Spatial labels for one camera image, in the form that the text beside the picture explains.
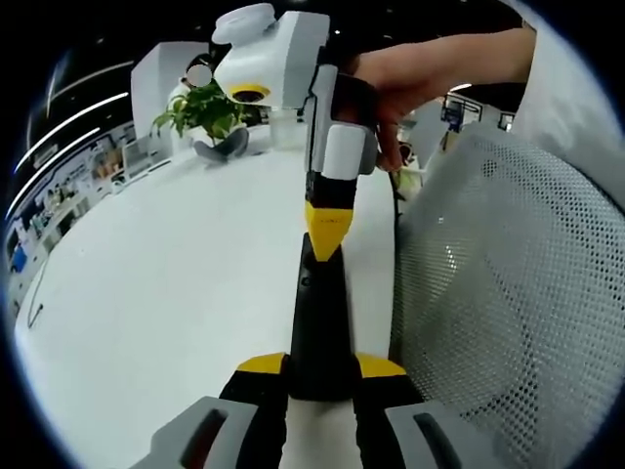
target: ceiling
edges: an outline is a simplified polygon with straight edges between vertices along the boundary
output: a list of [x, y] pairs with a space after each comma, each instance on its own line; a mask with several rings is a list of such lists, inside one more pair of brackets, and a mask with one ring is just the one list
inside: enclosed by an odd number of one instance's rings
[[[182, 4], [180, 8], [129, 7], [106, 2], [77, 12], [63, 2], [28, 12], [34, 47], [9, 54], [18, 65], [21, 105], [15, 109], [12, 141], [3, 164], [15, 165], [25, 150], [71, 115], [113, 95], [130, 91], [130, 70], [155, 44], [168, 40], [208, 41], [215, 19], [239, 6], [256, 2], [222, 1]], [[364, 2], [337, 0], [281, 0], [272, 2], [280, 14], [286, 9], [329, 14], [332, 47], [346, 56], [471, 32], [491, 32], [519, 26], [519, 16], [498, 0], [406, 0]], [[24, 30], [11, 31], [14, 37]], [[472, 87], [462, 93], [504, 110], [516, 110], [521, 85]], [[60, 148], [95, 127], [112, 128], [132, 120], [130, 99], [123, 99], [77, 119], [60, 132]], [[34, 173], [26, 163], [13, 180], [19, 188]]]

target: white tabletop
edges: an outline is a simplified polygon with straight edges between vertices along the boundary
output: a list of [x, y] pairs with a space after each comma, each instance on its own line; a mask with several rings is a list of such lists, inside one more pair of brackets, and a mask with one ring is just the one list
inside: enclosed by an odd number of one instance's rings
[[[252, 146], [267, 129], [253, 130]], [[297, 151], [211, 168], [174, 158], [105, 198], [61, 240], [34, 305], [44, 310], [28, 329], [38, 274], [16, 339], [33, 395], [81, 465], [132, 465], [154, 431], [199, 398], [219, 396], [239, 363], [288, 352], [304, 190]], [[344, 252], [356, 348], [379, 356], [390, 340], [393, 225], [388, 175], [361, 177]], [[282, 467], [307, 467], [317, 450], [335, 461], [325, 467], [357, 467], [354, 425], [337, 416], [351, 410], [340, 408], [289, 408], [289, 425], [300, 429], [289, 427]], [[343, 455], [333, 434], [314, 430], [341, 432], [337, 418], [351, 446]]]

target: ceiling light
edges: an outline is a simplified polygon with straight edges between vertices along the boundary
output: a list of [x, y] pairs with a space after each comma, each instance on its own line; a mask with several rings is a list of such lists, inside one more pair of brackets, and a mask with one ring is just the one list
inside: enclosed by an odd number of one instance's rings
[[18, 172], [18, 169], [20, 169], [20, 167], [26, 163], [26, 161], [28, 160], [28, 158], [35, 152], [37, 151], [37, 149], [39, 149], [43, 144], [45, 144], [48, 139], [50, 139], [50, 137], [52, 137], [53, 135], [55, 135], [57, 132], [59, 132], [63, 127], [65, 127], [66, 125], [70, 124], [71, 122], [73, 122], [74, 120], [76, 120], [79, 117], [82, 117], [83, 115], [85, 115], [88, 112], [91, 112], [94, 109], [97, 109], [98, 107], [102, 107], [104, 105], [107, 105], [108, 103], [112, 103], [113, 101], [117, 101], [117, 100], [121, 100], [122, 98], [126, 98], [130, 93], [125, 92], [125, 93], [120, 93], [119, 95], [115, 95], [115, 96], [111, 96], [110, 98], [105, 99], [104, 101], [100, 101], [99, 103], [95, 103], [94, 105], [91, 105], [89, 107], [86, 107], [84, 109], [82, 109], [80, 112], [75, 113], [74, 115], [72, 115], [69, 119], [65, 120], [64, 122], [62, 122], [61, 124], [59, 124], [57, 127], [55, 127], [54, 129], [52, 129], [50, 132], [48, 132], [46, 135], [44, 135], [41, 140], [39, 140], [35, 145], [33, 145], [32, 147], [30, 147], [30, 149], [25, 153], [25, 155], [21, 158], [21, 160], [18, 162], [18, 164], [16, 165], [16, 169], [13, 170], [13, 174]]
[[471, 83], [464, 83], [462, 85], [454, 86], [452, 89], [449, 90], [449, 92], [464, 90], [465, 88], [469, 88], [470, 86], [472, 86]]
[[52, 73], [52, 80], [50, 80], [50, 85], [48, 87], [48, 99], [46, 101], [46, 119], [50, 117], [50, 103], [52, 102], [56, 83], [57, 83], [57, 71], [59, 71], [59, 67], [55, 66], [55, 71]]
[[23, 187], [20, 189], [18, 194], [15, 196], [15, 198], [11, 202], [11, 205], [9, 205], [9, 210], [7, 210], [7, 214], [5, 215], [4, 219], [6, 220], [7, 218], [9, 218], [9, 214], [13, 211], [16, 204], [20, 201], [21, 197], [26, 193], [26, 191], [28, 191], [30, 186], [34, 184], [34, 182], [39, 178], [39, 176], [41, 176], [44, 173], [44, 171], [46, 171], [50, 167], [50, 165], [52, 165], [52, 163], [57, 161], [68, 151], [76, 147], [78, 144], [88, 139], [92, 135], [97, 134], [98, 132], [100, 132], [100, 127], [96, 127], [94, 130], [87, 132], [82, 137], [79, 137], [78, 139], [74, 140], [71, 144], [69, 144], [67, 147], [65, 147], [61, 151], [58, 151], [57, 154], [55, 154], [52, 158], [46, 161], [46, 163], [43, 166], [41, 166], [41, 168], [39, 168], [39, 170], [34, 174], [34, 176], [30, 178], [28, 182], [26, 182], [26, 184], [24, 184]]

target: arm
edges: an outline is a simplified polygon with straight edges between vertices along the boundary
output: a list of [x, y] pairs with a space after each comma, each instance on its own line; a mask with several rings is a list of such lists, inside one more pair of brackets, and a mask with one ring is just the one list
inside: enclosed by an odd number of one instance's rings
[[360, 56], [357, 75], [378, 89], [435, 81], [445, 92], [463, 83], [523, 82], [531, 68], [535, 40], [535, 31], [517, 28], [400, 44]]

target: white wall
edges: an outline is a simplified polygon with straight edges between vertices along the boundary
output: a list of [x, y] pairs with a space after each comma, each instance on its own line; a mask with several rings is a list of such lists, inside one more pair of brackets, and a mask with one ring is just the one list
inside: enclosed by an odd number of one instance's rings
[[138, 139], [149, 134], [154, 117], [167, 107], [169, 94], [185, 74], [188, 63], [205, 53], [205, 42], [161, 42], [133, 68], [130, 94]]

